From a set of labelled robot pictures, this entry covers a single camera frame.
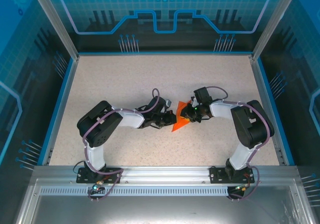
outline speckled tabletop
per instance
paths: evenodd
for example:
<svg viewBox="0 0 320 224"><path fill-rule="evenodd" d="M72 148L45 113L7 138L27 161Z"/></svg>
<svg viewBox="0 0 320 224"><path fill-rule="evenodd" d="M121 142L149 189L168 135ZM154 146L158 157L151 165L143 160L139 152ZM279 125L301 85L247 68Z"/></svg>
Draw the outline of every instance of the speckled tabletop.
<svg viewBox="0 0 320 224"><path fill-rule="evenodd" d="M248 56L145 55L81 56L55 142L50 165L74 165L84 160L77 122L101 100L120 108L148 104L154 87L172 101L188 101L203 86L225 88L231 101L260 101ZM224 93L210 89L213 99ZM108 165L224 165L238 139L233 121L212 118L172 131L119 127L104 145ZM255 165L278 165L272 140L253 158Z"/></svg>

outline orange triangle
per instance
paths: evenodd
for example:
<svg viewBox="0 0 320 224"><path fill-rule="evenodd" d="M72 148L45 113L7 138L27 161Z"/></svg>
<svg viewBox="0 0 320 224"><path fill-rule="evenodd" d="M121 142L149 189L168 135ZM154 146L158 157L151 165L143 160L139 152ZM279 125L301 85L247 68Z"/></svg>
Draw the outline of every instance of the orange triangle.
<svg viewBox="0 0 320 224"><path fill-rule="evenodd" d="M179 104L178 104L178 108L177 108L177 113L176 113L176 124L174 124L173 126L173 129L172 129L172 132L180 129L181 127L184 127L185 125L189 124L190 121L181 117L181 110L187 106L188 103L191 103L191 101L188 101L187 103L185 102L182 102L182 101L179 101Z"/></svg>

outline purple cable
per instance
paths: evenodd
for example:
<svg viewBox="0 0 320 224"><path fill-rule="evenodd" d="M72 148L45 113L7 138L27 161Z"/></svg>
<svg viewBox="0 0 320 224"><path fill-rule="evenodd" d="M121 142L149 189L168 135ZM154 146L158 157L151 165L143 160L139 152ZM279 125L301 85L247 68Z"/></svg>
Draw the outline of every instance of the purple cable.
<svg viewBox="0 0 320 224"><path fill-rule="evenodd" d="M246 195L245 197L243 197L243 198L241 198L240 200L246 200L246 199L248 199L248 197L249 196L251 196L254 192L255 192L255 190L257 189L257 187L258 187L258 185L259 185L259 183L260 183L260 173L259 173L259 170L258 170L258 168L256 168L255 166L250 166L250 161L252 160L252 158L254 157L254 155L256 154L256 152L261 148L261 147L263 147L265 144L267 144L267 142L270 140L270 129L269 129L269 126L268 126L268 124L267 124L267 121L263 118L263 116L258 112L258 110L256 110L254 107L252 107L252 106L250 106L250 105L248 105L248 104L246 104L246 103L242 103L242 102L233 102L233 101L224 101L224 103L226 103L226 104L231 104L231 105L243 105L243 106L246 106L246 107L248 107L249 109L251 109L259 118L260 118L260 120L263 122L263 124L265 125L265 129L266 129L266 139L265 139L265 141L261 144L261 145L259 145L259 146L257 146L255 149L254 149L254 151L252 152L252 154L250 155L250 157L248 158L248 161L247 161L247 167L248 168L253 168L253 169L255 169L256 170L256 172L257 172L257 176L258 176L258 178L257 178L257 184L256 184L256 186L254 187L254 189L248 194L248 195Z"/></svg>
<svg viewBox="0 0 320 224"><path fill-rule="evenodd" d="M228 98L228 96L229 96L228 92L227 92L225 89L223 89L223 88L221 88L221 87L219 87L219 86L207 86L206 88L207 88L207 89L215 88L215 89L222 90L222 91L225 93L225 97L223 98L223 100L226 99L226 98Z"/></svg>
<svg viewBox="0 0 320 224"><path fill-rule="evenodd" d="M98 171L96 170L90 163L89 161L89 156L88 156L88 152L87 152L87 142L86 142L86 137L90 134L90 132L95 129L102 121L104 121L108 116L112 115L113 113L116 113L116 112L119 112L119 111L127 111L127 112L132 112L132 113L140 113L140 114L144 114L144 113L147 113L149 111L151 111L152 109L154 109L156 107L156 105L158 104L159 102L159 99L160 99L160 92L157 88L154 88L152 90L152 96L154 97L154 91L157 91L157 99L156 99L156 102L155 104L150 108L150 109L147 109L147 110L143 110L143 111L138 111L138 110L131 110L131 109L115 109L115 110L112 110L110 112L108 112L107 114L105 114L100 120L98 120L92 127L89 128L89 130L84 134L83 138L82 138L82 141L84 143L84 155L85 155L85 159L86 159L86 163L87 165L90 167L91 170L93 170L94 172L98 173L98 174L101 174L101 175L113 175L113 174L117 174L119 173L119 176L118 178L116 179L116 181L114 182L114 184L112 185L111 189L107 192L106 195L104 195L102 198L105 198L109 195L109 193L112 191L112 189L114 188L115 184L117 183L117 181L120 179L122 173L123 173L123 169L120 169L120 170L116 170L116 171L112 171L112 172L102 172L102 171Z"/></svg>
<svg viewBox="0 0 320 224"><path fill-rule="evenodd" d="M247 165L249 165L249 163L250 163L250 161L252 160L252 158L254 157L254 155L256 154L256 152L261 148L261 147L263 147L265 144L267 144L267 142L270 140L270 129L269 129L269 126L268 126L268 124L267 124L267 121L263 118L263 116L258 112L258 110L256 110L254 107L252 107L252 106L250 106L250 105L248 105L248 104L246 104L246 103L242 103L242 102L234 102L234 101L224 101L224 103L226 103L226 104L230 104L230 105L239 105L239 106L241 106L241 105L243 105L243 106L246 106L246 107L248 107L249 109L251 109L258 117L259 117L259 119L262 121L262 123L265 125L265 129L266 129L266 139L265 139L265 141L261 144L261 145L259 145L259 146L257 146L256 148L255 148L255 150L252 152L252 154L250 155L250 157L249 157L249 159L248 159L248 161L247 161Z"/></svg>

